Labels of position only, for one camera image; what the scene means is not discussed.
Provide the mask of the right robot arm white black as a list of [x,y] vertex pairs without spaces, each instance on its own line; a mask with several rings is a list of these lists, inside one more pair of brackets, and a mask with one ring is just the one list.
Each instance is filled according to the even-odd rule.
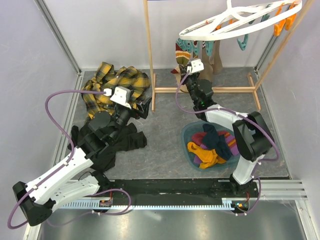
[[280,154],[264,118],[257,111],[241,113],[220,106],[212,99],[212,83],[206,79],[199,80],[196,73],[186,73],[180,84],[187,87],[193,102],[192,114],[233,132],[240,157],[230,176],[229,191],[235,197],[242,196],[247,191],[247,183],[253,179],[258,161],[271,148],[277,157]]

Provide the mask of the mustard yellow sock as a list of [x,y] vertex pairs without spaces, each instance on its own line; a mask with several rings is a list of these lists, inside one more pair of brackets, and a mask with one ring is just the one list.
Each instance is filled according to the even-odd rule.
[[196,145],[194,142],[189,142],[187,144],[187,149],[189,152],[197,155],[202,162],[208,163],[213,158],[213,153],[210,150],[202,149],[200,146]]
[[198,151],[197,156],[201,160],[201,163],[199,164],[200,169],[207,169],[215,164],[224,164],[227,161],[220,157],[215,149],[212,150],[204,150],[201,149]]

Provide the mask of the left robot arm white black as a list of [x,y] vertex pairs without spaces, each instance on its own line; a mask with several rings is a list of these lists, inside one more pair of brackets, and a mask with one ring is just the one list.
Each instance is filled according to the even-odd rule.
[[16,208],[21,209],[26,222],[34,227],[69,202],[106,196],[110,181],[104,172],[115,166],[116,153],[147,146],[145,134],[129,120],[146,119],[151,101],[149,97],[137,108],[116,103],[113,114],[97,111],[81,128],[73,126],[68,136],[70,153],[40,177],[12,187]]

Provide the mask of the maroon purple striped sock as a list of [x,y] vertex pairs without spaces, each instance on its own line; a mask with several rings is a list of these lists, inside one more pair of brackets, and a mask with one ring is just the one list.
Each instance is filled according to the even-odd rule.
[[[204,138],[204,136],[206,135],[207,133],[206,132],[197,132],[195,133],[192,137],[191,137],[191,140],[198,146],[200,146],[202,144],[202,140]],[[195,164],[201,164],[202,161],[201,159],[195,154],[194,156],[194,159],[193,159],[193,162]]]
[[217,132],[219,136],[224,136],[224,139],[233,156],[240,154],[235,137],[228,131],[221,130]]

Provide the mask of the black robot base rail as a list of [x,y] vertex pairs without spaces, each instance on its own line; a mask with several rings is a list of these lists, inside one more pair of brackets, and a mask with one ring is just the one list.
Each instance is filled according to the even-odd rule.
[[[100,193],[111,190],[111,193]],[[244,187],[223,178],[116,179],[98,190],[97,198],[112,197],[116,204],[221,204],[223,199],[253,200],[259,195],[256,182]]]

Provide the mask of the navy blue sock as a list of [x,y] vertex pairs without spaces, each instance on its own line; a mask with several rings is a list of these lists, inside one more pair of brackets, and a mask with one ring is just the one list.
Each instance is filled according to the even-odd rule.
[[220,137],[215,126],[206,123],[202,128],[206,135],[202,138],[201,143],[206,146],[208,150],[215,149],[220,142]]
[[218,137],[218,142],[215,148],[216,153],[222,159],[228,161],[232,157],[231,150],[226,142],[226,139],[223,135]]

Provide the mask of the white oval clip hanger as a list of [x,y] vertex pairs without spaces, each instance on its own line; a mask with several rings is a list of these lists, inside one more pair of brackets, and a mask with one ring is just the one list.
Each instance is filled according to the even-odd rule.
[[207,18],[179,33],[186,41],[217,41],[241,37],[270,26],[282,27],[286,19],[297,14],[301,0],[279,0],[251,6],[232,6],[228,0],[222,13]]

